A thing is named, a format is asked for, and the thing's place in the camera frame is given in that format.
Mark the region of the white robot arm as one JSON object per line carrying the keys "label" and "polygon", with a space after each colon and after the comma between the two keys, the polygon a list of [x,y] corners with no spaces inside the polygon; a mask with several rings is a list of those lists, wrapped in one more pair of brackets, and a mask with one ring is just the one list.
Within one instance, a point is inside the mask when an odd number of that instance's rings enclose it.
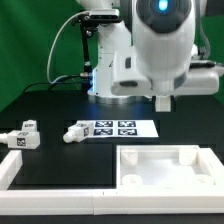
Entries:
{"label": "white robot arm", "polygon": [[224,65],[194,44],[201,18],[218,14],[211,0],[76,0],[83,34],[98,34],[98,63],[88,95],[98,102],[212,95]]}

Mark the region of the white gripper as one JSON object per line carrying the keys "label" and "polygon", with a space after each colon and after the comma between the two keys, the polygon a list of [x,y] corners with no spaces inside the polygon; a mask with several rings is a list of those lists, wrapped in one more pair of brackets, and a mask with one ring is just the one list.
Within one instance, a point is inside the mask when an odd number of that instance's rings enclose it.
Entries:
{"label": "white gripper", "polygon": [[124,73],[113,77],[111,91],[122,96],[212,95],[219,90],[219,77],[219,64],[197,62],[186,74],[169,82],[155,83],[140,73]]}

